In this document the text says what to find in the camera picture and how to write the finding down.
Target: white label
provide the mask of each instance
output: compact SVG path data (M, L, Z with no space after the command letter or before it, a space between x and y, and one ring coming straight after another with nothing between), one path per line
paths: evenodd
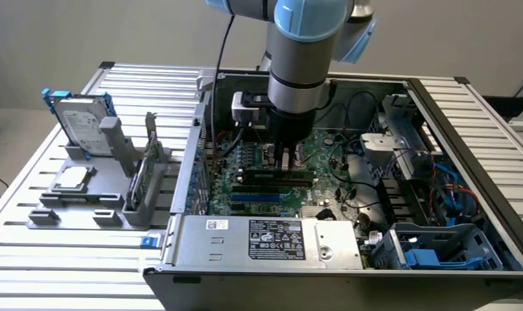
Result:
M90 112L72 110L66 110L63 116L80 148L87 150L94 156L111 156L110 144L100 130L100 122L96 116Z
M207 230L227 230L228 229L228 220L227 219L218 219L218 220L208 220L206 223Z

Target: warning label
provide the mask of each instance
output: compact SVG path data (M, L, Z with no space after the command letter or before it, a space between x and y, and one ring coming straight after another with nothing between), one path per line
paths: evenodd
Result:
M306 260L302 222L250 220L251 259Z

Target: floor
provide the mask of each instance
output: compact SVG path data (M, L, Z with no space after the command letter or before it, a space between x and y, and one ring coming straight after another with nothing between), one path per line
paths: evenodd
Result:
M48 110L0 109L0 178L11 183L56 124ZM0 183L0 193L5 187Z

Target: hard drive label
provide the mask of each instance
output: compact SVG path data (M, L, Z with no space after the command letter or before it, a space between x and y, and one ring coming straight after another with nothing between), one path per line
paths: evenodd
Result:
M248 255L255 260L306 260L302 222L250 220Z
M63 116L80 148L94 156L111 156L110 144L100 130L102 120L91 112L83 111L66 110Z

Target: aluminum profile table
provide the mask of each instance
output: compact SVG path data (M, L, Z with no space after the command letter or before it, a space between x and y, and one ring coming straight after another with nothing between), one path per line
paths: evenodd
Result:
M107 91L114 96L124 133L136 146L147 143L144 115L158 113L159 138L174 154L154 230L164 230L167 225L199 103L198 73L199 69L116 63L98 70L83 90L88 94ZM471 86L453 78L419 78L523 219L523 142ZM159 250L139 249L146 231L26 227L28 213L67 158L66 143L56 126L0 199L0 310L163 310L139 272L160 256ZM501 301L482 310L523 310L523 303L511 303Z

